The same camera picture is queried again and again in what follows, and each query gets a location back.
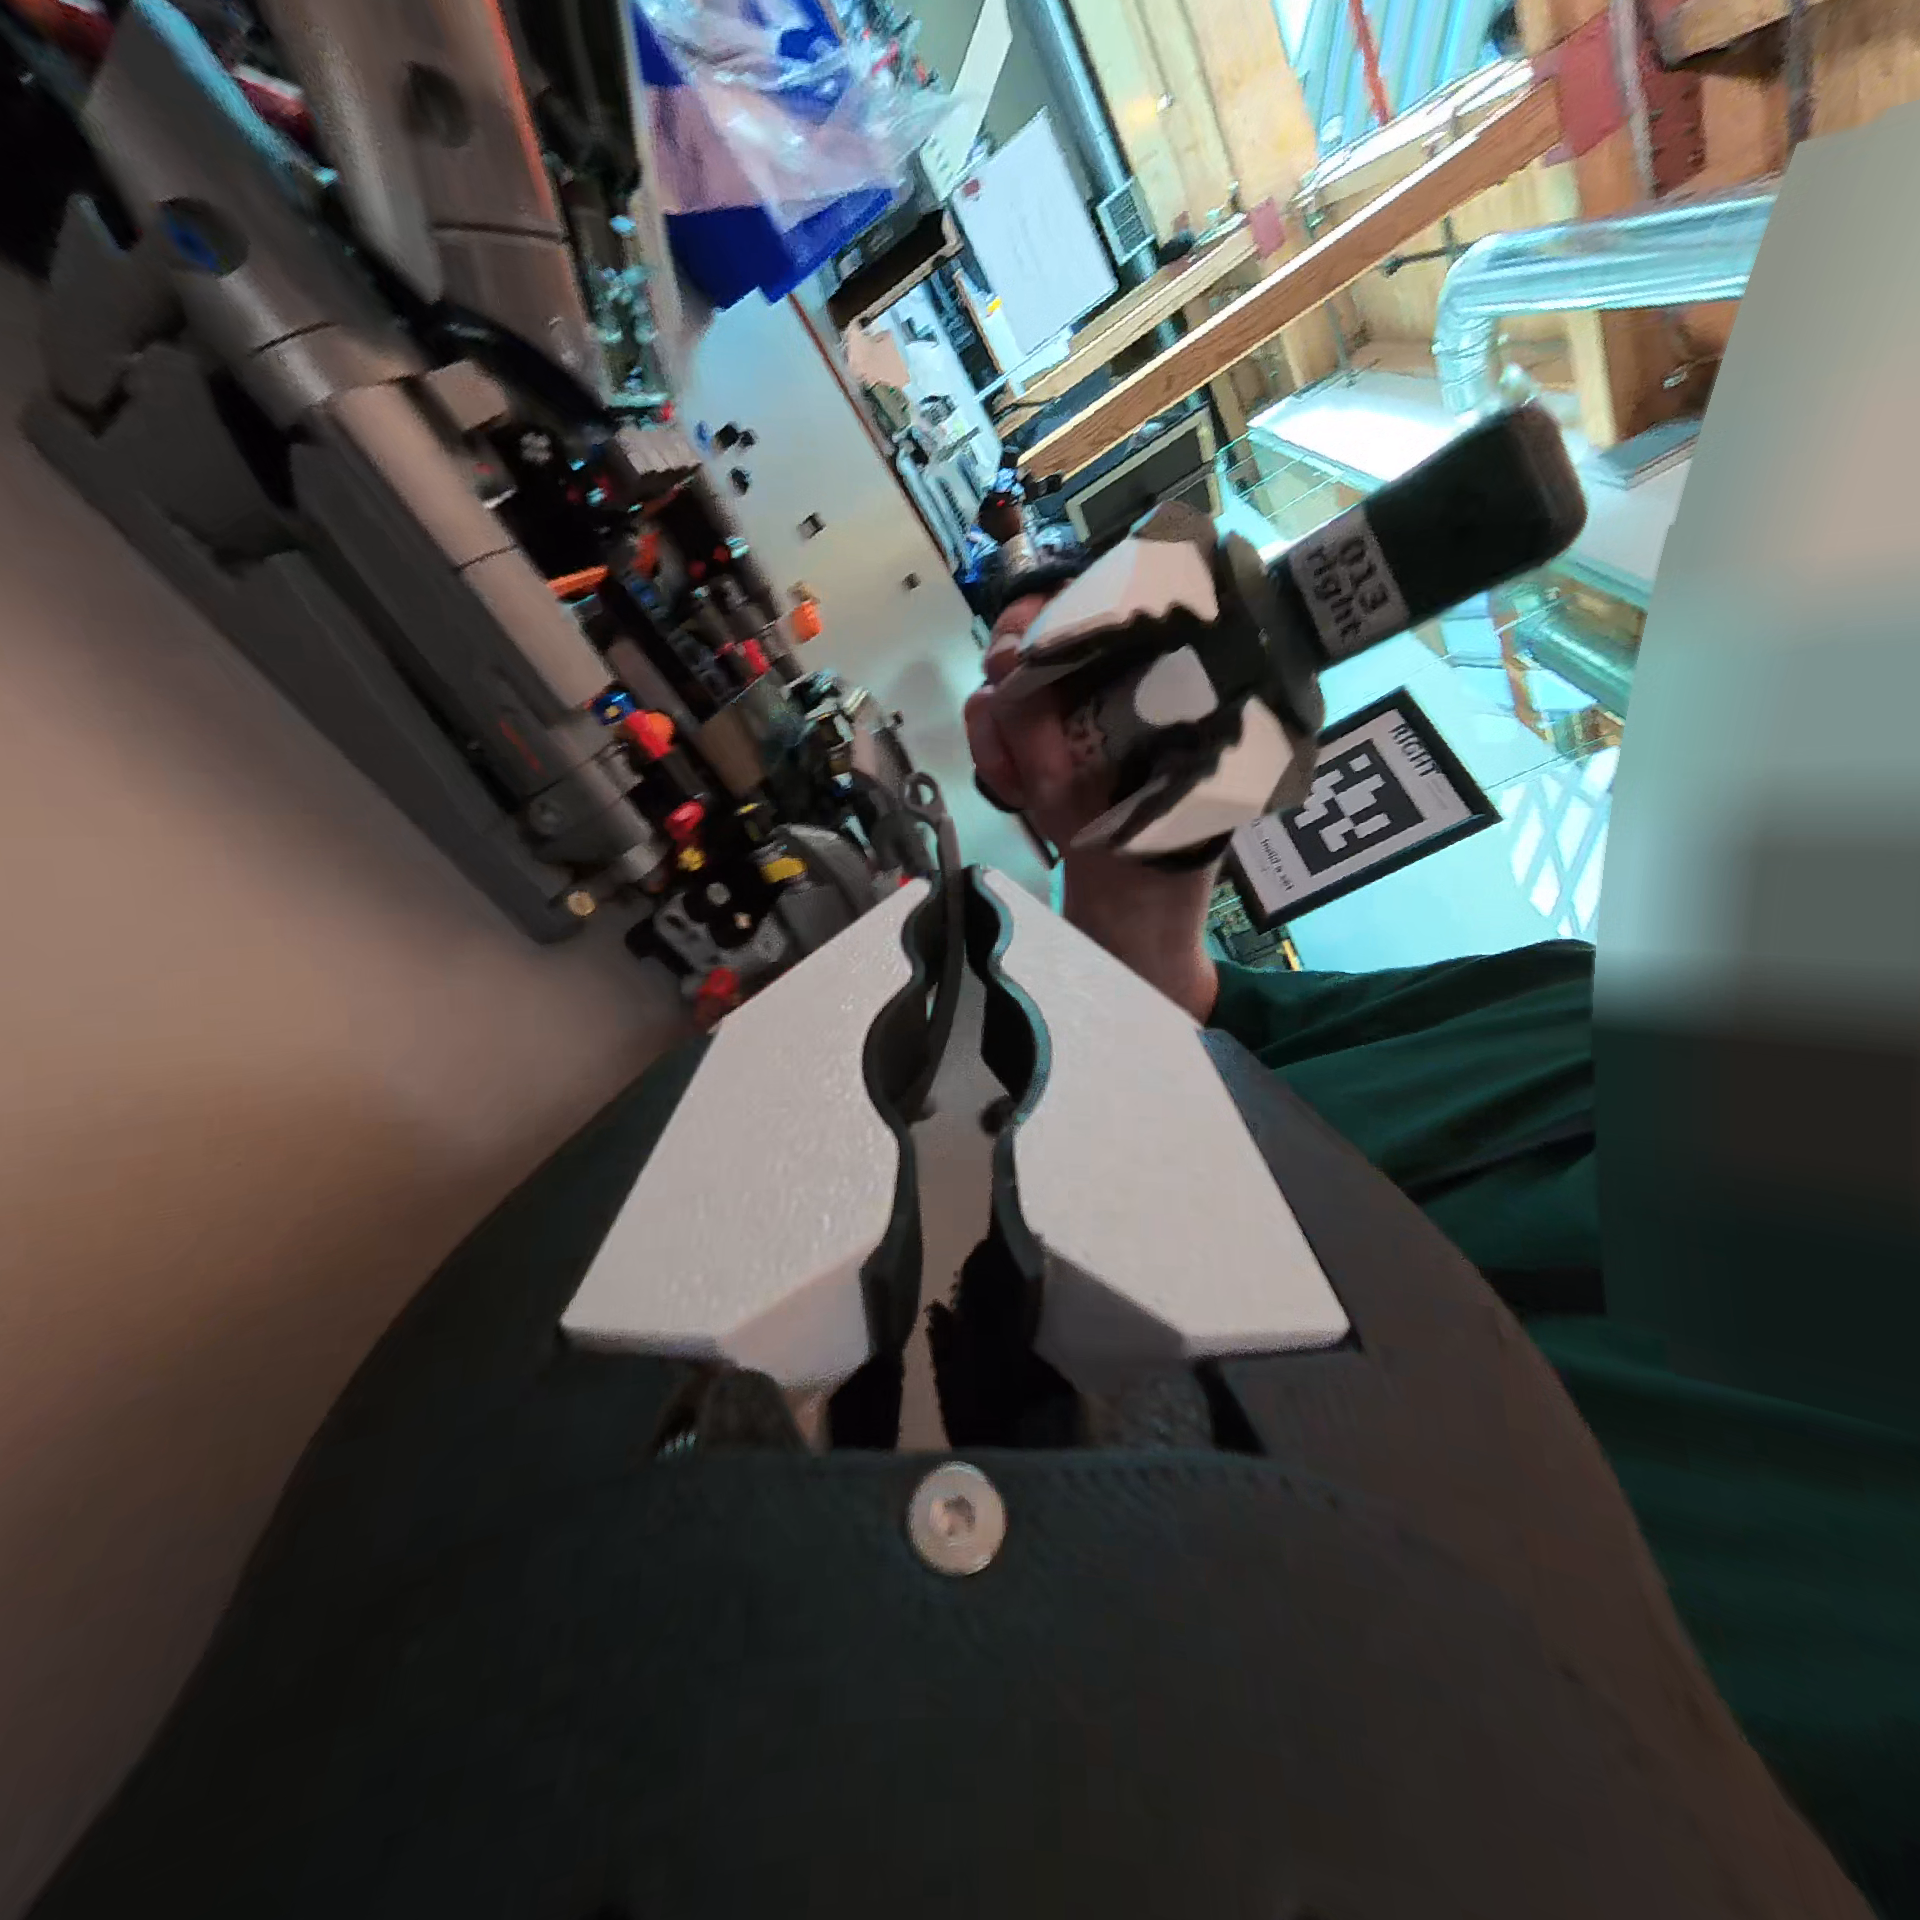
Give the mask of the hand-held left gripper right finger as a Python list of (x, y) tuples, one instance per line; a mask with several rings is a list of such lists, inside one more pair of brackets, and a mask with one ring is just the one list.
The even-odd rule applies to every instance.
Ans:
[(972, 1442), (1259, 1449), (1233, 1359), (1352, 1337), (1205, 1026), (972, 874), (979, 1053), (1008, 1105), (972, 1255)]

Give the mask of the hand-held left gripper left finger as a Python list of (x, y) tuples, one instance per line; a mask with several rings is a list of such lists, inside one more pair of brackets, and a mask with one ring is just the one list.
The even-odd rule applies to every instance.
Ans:
[(570, 1347), (764, 1375), (835, 1449), (896, 1449), (921, 1319), (915, 1125), (945, 892), (909, 881), (727, 1015), (560, 1316)]

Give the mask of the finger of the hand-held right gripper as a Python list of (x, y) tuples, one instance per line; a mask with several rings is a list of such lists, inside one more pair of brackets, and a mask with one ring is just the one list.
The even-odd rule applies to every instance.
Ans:
[(1139, 622), (1216, 620), (1213, 542), (1124, 540), (1095, 561), (1025, 629), (1020, 666), (1065, 660)]
[(1123, 673), (1083, 718), (1111, 778), (1108, 804), (1080, 831), (1083, 850), (1186, 858), (1274, 809), (1297, 761), (1267, 700), (1218, 691), (1192, 644)]

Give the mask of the grey toy brick car model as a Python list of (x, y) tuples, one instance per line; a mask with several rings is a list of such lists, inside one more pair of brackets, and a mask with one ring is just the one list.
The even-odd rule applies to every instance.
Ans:
[(938, 865), (688, 347), (938, 106), (819, 4), (4, 4), (27, 434), (525, 938), (632, 913), (715, 1020)]

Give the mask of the person's right forearm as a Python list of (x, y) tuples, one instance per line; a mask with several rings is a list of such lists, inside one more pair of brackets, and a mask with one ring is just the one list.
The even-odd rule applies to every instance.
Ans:
[(1216, 961), (1208, 942), (1216, 865), (1163, 870), (1113, 852), (1069, 852), (1061, 866), (1061, 913), (1111, 958), (1210, 1023)]

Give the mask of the person's right hand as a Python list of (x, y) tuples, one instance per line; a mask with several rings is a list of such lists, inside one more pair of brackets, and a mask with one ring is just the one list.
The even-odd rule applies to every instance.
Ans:
[(1029, 593), (999, 612), (983, 655), (983, 683), (964, 701), (964, 737), (983, 797), (1015, 817), (1026, 836), (1053, 855), (1067, 893), (1087, 893), (1100, 884), (1141, 881), (1143, 874), (1111, 850), (1076, 846), (1081, 830), (1108, 804), (1111, 782), (1076, 758), (1058, 691), (1001, 691), (1018, 666), (1026, 629), (1048, 602), (1049, 593)]

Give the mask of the black framed marker sign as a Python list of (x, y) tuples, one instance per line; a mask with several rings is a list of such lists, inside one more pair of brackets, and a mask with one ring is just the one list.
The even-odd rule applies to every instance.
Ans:
[(1250, 925), (1276, 933), (1500, 818), (1426, 708), (1394, 687), (1329, 725), (1303, 799), (1237, 830), (1224, 870)]

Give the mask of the wooden support column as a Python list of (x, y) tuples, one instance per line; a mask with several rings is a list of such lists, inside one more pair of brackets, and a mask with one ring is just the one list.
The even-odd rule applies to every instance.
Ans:
[(1535, 79), (1473, 132), (1389, 185), (1373, 203), (1338, 223), (1305, 252), (1213, 313), (1179, 343), (1107, 391), (1087, 412), (1049, 431), (1020, 460), (1020, 474), (1069, 476), (1091, 466), (1177, 401), (1231, 373), (1256, 347), (1343, 294), (1363, 274), (1437, 227), (1466, 202), (1524, 171), (1562, 141), (1554, 79)]

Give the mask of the scattered small black toy bricks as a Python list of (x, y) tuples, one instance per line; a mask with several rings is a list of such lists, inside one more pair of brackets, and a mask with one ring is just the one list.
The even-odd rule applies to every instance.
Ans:
[(929, 581), (921, 518), (847, 407), (727, 419), (707, 449), (722, 498), (777, 585), (851, 602)]

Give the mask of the whiteboard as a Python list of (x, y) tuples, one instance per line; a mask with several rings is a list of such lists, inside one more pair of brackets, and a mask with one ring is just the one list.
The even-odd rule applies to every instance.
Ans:
[(991, 343), (1008, 367), (1069, 341), (1121, 291), (1048, 110), (967, 174), (948, 211), (988, 297)]

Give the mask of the person's green shirt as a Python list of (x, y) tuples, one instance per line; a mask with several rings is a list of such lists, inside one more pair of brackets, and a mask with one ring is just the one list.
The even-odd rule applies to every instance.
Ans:
[(1746, 1738), (1877, 1915), (1917, 1915), (1915, 1438), (1690, 1375), (1602, 1308), (1594, 949), (1216, 963), (1210, 1023), (1529, 1323)]

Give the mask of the silver spiral ventilation duct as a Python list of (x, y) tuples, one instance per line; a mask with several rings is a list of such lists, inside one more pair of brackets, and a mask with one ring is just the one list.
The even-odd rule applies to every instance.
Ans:
[(1447, 273), (1431, 337), (1447, 412), (1473, 419), (1497, 403), (1496, 347), (1506, 319), (1743, 300), (1779, 195), (1780, 181), (1769, 179), (1471, 244)]

